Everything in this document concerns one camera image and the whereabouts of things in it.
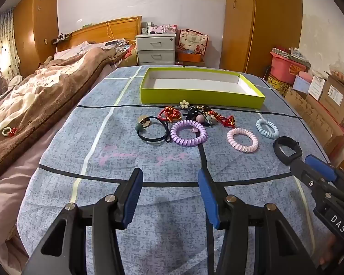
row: curtain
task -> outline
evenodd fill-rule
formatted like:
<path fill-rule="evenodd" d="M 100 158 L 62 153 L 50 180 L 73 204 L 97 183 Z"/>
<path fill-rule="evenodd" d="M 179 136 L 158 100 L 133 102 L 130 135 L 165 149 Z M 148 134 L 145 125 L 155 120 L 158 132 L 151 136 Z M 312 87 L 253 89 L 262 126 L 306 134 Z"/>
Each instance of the curtain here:
<path fill-rule="evenodd" d="M 19 75 L 19 57 L 14 40 L 13 8 L 0 12 L 0 71 L 9 82 Z"/>

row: bed frame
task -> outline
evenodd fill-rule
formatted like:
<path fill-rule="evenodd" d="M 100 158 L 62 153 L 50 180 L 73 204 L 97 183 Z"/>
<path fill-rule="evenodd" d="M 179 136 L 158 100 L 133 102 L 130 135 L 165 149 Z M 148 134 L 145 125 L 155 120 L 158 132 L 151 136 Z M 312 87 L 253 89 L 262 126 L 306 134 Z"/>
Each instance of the bed frame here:
<path fill-rule="evenodd" d="M 76 47 L 84 41 L 101 43 L 120 38 L 134 41 L 135 36 L 140 34 L 140 29 L 141 16 L 109 20 L 72 32 L 69 40 L 58 43 L 58 51 Z"/>

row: brown blanket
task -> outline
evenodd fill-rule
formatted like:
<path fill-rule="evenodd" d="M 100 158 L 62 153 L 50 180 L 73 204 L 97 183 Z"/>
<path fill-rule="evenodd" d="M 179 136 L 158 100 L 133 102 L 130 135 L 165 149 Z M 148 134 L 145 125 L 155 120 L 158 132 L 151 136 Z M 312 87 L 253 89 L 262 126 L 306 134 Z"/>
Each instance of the brown blanket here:
<path fill-rule="evenodd" d="M 16 86 L 0 102 L 0 176 L 80 101 L 106 64 L 124 54 L 94 48 L 52 60 Z M 5 127 L 16 128 L 15 135 L 3 136 Z"/>

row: wardrobe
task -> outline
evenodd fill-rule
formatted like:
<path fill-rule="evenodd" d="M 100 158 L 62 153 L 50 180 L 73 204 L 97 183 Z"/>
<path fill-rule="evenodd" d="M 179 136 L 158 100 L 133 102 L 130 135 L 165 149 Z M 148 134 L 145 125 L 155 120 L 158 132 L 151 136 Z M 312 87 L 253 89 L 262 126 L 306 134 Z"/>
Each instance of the wardrobe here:
<path fill-rule="evenodd" d="M 59 35 L 57 14 L 57 0 L 21 0 L 14 8 L 15 45 L 23 77 L 55 54 L 51 41 Z"/>
<path fill-rule="evenodd" d="M 298 47 L 302 0 L 226 0 L 220 68 L 262 77 L 273 47 Z"/>

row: pink bedsheet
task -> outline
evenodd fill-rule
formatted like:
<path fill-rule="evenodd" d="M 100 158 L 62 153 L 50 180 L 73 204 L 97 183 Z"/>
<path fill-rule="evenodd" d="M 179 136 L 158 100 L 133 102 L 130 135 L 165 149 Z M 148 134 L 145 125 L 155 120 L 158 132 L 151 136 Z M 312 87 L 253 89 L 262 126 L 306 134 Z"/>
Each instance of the pink bedsheet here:
<path fill-rule="evenodd" d="M 106 65 L 92 88 L 114 70 L 114 66 Z M 0 177 L 0 263 L 10 275 L 20 274 L 28 259 L 16 227 L 20 204 L 42 154 L 70 113 L 71 111 Z"/>

